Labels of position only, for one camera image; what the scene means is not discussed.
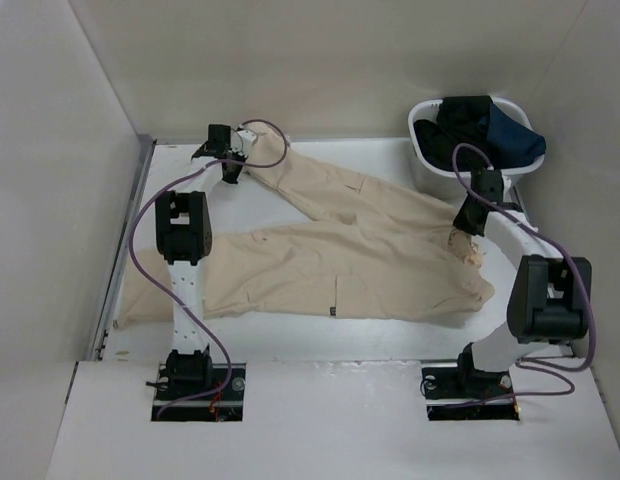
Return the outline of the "beige trousers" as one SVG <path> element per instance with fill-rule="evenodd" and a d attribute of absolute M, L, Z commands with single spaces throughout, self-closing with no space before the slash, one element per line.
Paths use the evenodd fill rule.
<path fill-rule="evenodd" d="M 421 321 L 478 311 L 493 296 L 451 205 L 288 149 L 264 124 L 254 131 L 249 176 L 306 221 L 216 235 L 197 293 L 206 317 Z"/>

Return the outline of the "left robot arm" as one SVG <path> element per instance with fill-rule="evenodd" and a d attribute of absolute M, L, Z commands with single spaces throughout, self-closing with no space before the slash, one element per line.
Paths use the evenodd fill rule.
<path fill-rule="evenodd" d="M 222 162 L 235 158 L 235 132 L 228 125 L 211 124 L 187 174 L 153 199 L 156 248 L 168 268 L 173 301 L 172 347 L 157 387 L 164 408 L 214 396 L 228 383 L 214 380 L 209 342 L 217 338 L 203 324 L 203 271 L 213 241 L 208 194 L 222 180 Z"/>

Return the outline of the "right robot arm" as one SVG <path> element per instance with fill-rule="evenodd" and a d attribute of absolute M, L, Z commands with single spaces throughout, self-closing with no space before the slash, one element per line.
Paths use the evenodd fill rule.
<path fill-rule="evenodd" d="M 455 227 L 498 245 L 517 272 L 504 323 L 459 354 L 453 373 L 456 388 L 467 398 L 489 401 L 509 397 L 503 379 L 513 366 L 562 377 L 569 367 L 534 359 L 532 353 L 582 338 L 589 342 L 588 351 L 576 369 L 586 370 L 596 350 L 591 263 L 570 256 L 504 202 L 500 171 L 475 170 L 462 185 L 467 197 Z"/>

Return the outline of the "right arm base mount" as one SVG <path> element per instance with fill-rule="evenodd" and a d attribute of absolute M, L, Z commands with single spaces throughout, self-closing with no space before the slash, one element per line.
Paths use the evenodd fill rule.
<path fill-rule="evenodd" d="M 420 392 L 430 421 L 518 421 L 509 372 L 461 373 L 455 362 L 421 365 Z"/>

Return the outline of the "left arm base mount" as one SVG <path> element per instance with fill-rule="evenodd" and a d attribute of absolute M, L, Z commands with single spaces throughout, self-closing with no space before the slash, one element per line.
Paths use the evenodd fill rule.
<path fill-rule="evenodd" d="M 172 401 L 220 386 L 226 379 L 226 370 L 225 365 L 214 364 L 210 375 L 212 384 L 209 387 L 192 383 L 186 383 L 182 387 L 170 387 L 167 385 L 167 379 L 161 377 L 158 377 L 155 382 L 147 382 L 147 386 L 158 386 L 158 389 L 154 390 L 151 420 L 154 422 L 241 422 L 246 393 L 247 365 L 245 363 L 232 365 L 231 380 L 223 390 L 181 402 L 167 408 L 159 415 L 159 411 Z"/>

